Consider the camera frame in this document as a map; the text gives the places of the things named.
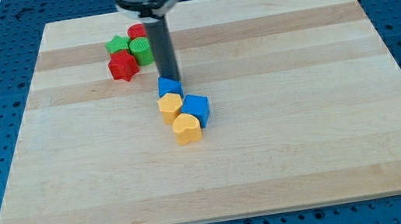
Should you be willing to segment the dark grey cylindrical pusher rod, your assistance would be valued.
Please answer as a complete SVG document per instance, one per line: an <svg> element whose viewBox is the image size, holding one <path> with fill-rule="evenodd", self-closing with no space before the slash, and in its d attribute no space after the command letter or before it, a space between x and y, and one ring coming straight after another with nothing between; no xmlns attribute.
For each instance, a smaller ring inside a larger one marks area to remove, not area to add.
<svg viewBox="0 0 401 224"><path fill-rule="evenodd" d="M174 81L180 80L180 71L171 41L166 19L159 18L143 24L146 37L152 48L153 58L157 65L159 76Z"/></svg>

